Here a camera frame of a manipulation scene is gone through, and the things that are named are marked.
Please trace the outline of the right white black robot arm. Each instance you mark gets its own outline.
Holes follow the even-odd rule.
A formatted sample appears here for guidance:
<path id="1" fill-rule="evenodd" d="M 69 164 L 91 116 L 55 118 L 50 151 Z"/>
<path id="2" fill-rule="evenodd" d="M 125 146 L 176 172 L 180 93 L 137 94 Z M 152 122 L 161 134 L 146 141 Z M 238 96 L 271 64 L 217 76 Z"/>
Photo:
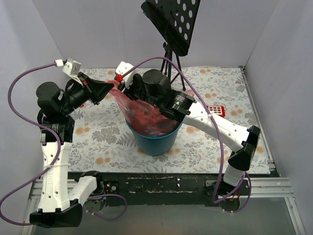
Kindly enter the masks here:
<path id="1" fill-rule="evenodd" d="M 118 89 L 132 100 L 142 100 L 159 109 L 166 118 L 196 127 L 223 141 L 232 151 L 225 170 L 222 191 L 234 194 L 239 181 L 248 171 L 258 145 L 261 130 L 253 125 L 239 126 L 225 118 L 207 113 L 207 107 L 187 93 L 172 89 L 170 79 L 159 70 L 149 70 L 143 75 L 126 72 L 117 75 Z"/>

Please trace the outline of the red plastic trash bag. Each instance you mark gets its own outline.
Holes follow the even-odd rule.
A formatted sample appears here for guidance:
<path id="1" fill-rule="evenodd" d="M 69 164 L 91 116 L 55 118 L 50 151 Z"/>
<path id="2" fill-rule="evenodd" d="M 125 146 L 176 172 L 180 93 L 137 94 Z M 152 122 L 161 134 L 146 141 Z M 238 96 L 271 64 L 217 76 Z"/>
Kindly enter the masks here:
<path id="1" fill-rule="evenodd" d="M 117 89 L 119 84 L 117 81 L 107 82 L 114 84 L 109 93 L 119 106 L 125 120 L 139 134 L 161 136 L 174 131 L 179 126 L 179 122 L 166 118 L 156 107 L 140 99 L 134 101 L 128 98 Z"/>

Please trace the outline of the teal plastic trash bin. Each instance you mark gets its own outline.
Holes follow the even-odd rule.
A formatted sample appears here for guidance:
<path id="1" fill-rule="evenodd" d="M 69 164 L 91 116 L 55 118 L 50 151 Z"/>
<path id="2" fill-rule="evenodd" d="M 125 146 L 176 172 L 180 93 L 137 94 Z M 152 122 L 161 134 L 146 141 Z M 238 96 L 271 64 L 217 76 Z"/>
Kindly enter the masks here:
<path id="1" fill-rule="evenodd" d="M 149 156 L 158 156 L 167 153 L 176 140 L 178 131 L 182 124 L 178 124 L 176 128 L 167 134 L 156 136 L 148 135 L 144 136 L 136 132 L 128 122 L 126 122 L 129 129 L 132 131 L 136 145 Z"/>

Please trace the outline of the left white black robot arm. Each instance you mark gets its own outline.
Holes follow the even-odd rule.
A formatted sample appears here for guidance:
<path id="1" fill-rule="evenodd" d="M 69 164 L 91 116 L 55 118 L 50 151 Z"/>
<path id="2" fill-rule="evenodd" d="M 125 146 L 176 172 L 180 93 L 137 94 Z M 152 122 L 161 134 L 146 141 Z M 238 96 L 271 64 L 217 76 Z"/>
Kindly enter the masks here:
<path id="1" fill-rule="evenodd" d="M 61 142 L 47 130 L 41 129 L 44 157 L 42 194 L 38 208 L 30 214 L 32 225 L 44 228 L 78 227 L 83 216 L 83 205 L 91 195 L 98 196 L 104 190 L 98 171 L 82 173 L 78 183 L 67 188 L 68 161 L 72 148 L 74 119 L 70 114 L 86 101 L 98 105 L 114 87 L 112 83 L 93 80 L 84 73 L 78 74 L 80 82 L 73 79 L 60 89 L 54 82 L 42 83 L 36 90 L 40 107 L 38 120 L 54 131 Z"/>

